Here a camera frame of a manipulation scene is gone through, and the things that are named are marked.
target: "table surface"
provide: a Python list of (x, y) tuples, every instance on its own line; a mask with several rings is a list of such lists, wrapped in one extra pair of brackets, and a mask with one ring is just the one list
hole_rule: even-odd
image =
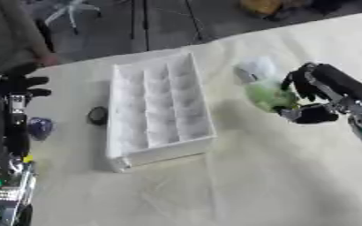
[[(105, 128), (86, 114), (108, 103), (112, 65), (186, 49), (218, 138), (204, 155), (111, 172)], [(40, 173), (33, 225), (362, 225), (362, 143), (345, 118), (297, 125), (254, 108), (232, 67), (259, 56), (283, 75), (314, 61), (362, 81), (362, 14), (37, 71), (50, 76), (53, 95), (34, 100), (29, 115), (52, 118), (56, 129), (32, 148)]]

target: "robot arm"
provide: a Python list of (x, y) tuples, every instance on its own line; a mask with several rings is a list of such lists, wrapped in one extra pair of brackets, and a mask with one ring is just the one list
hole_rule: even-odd
[(362, 140), (362, 83), (332, 65), (313, 63), (291, 72), (283, 81), (282, 89), (288, 89), (292, 83), (301, 98), (314, 102), (320, 97), (328, 102), (295, 109), (275, 107), (280, 116), (298, 124), (318, 124), (347, 115), (351, 129)]
[(24, 161), (29, 152), (25, 107), (35, 96), (50, 95), (30, 88), (48, 82), (26, 77), (36, 68), (24, 64), (0, 78), (0, 225), (29, 225), (31, 220), (36, 174), (34, 162)]

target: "white compartment box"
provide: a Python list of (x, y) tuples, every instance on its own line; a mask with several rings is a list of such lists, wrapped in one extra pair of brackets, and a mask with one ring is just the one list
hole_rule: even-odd
[(204, 153), (214, 137), (191, 53), (115, 66), (106, 151), (115, 171)]

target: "floor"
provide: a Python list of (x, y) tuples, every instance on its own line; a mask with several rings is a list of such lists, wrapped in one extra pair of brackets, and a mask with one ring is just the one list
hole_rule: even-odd
[[(53, 1), (43, 0), (30, 5), (35, 17), (45, 18), (53, 12)], [(70, 29), (68, 18), (63, 17), (50, 25), (56, 51), (65, 62), (97, 57), (123, 55), (146, 50), (142, 29), (142, 0), (136, 0), (136, 38), (130, 39), (130, 1), (89, 0), (102, 9), (102, 17), (94, 12), (77, 13), (80, 33)], [(322, 16), (307, 10), (295, 12), (280, 22), (266, 21), (246, 15), (238, 8), (238, 0), (190, 0), (204, 41), (197, 39), (188, 17), (185, 0), (148, 0), (151, 49), (173, 49), (199, 44), (233, 34), (248, 33), (279, 26), (304, 23), (362, 12), (362, 0), (346, 4), (339, 11)]]

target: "purple object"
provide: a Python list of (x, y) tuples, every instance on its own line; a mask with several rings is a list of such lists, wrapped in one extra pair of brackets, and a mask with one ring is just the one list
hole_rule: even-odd
[(37, 140), (45, 140), (53, 130), (53, 122), (48, 118), (32, 117), (27, 124), (28, 133)]

